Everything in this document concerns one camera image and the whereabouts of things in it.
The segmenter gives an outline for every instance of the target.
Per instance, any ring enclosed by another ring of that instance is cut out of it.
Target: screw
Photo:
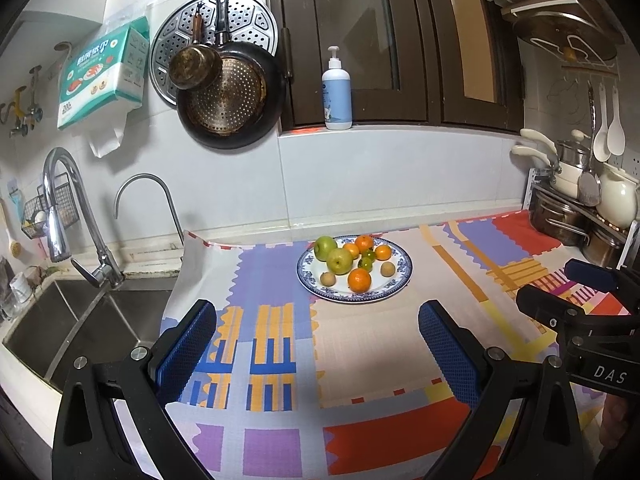
[[[494,361],[502,361],[505,357],[504,350],[502,348],[498,348],[497,346],[492,346],[486,352]]]
[[[74,361],[74,368],[76,368],[77,370],[81,370],[85,366],[86,366],[86,357],[84,357],[83,355],[81,355],[78,359]]]
[[[553,368],[559,368],[562,366],[562,359],[556,355],[550,355],[549,364],[552,365]]]
[[[143,346],[137,346],[131,351],[131,358],[134,361],[140,361],[140,359],[144,359],[148,351]]]

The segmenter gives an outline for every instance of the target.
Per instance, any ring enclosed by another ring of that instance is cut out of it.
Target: perforated metal steamer tray
[[[160,27],[150,50],[151,83],[165,101],[176,104],[177,88],[169,79],[172,57],[191,43],[193,15],[199,1],[204,19],[202,37],[215,43],[216,0],[191,0],[171,14]],[[229,0],[229,32],[233,41],[250,41],[272,56],[278,47],[278,28],[271,11],[257,0]]]

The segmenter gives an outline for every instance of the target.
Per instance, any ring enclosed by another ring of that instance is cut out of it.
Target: white cup
[[[18,274],[16,274],[9,283],[9,286],[14,292],[16,300],[18,300],[20,303],[24,303],[25,301],[27,301],[33,294],[31,286],[27,281],[27,277],[23,272],[19,272]]]

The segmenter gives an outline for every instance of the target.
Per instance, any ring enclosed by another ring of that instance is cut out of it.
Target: paper towel package
[[[64,69],[58,128],[81,132],[98,157],[119,147],[127,114],[142,105],[148,51],[146,18],[82,49]]]

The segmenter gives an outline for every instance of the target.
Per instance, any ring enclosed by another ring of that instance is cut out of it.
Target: black frying pan
[[[248,41],[231,41],[228,0],[216,0],[216,49],[221,75],[207,88],[180,90],[178,115],[199,143],[242,148],[269,133],[282,113],[286,81],[276,59]]]

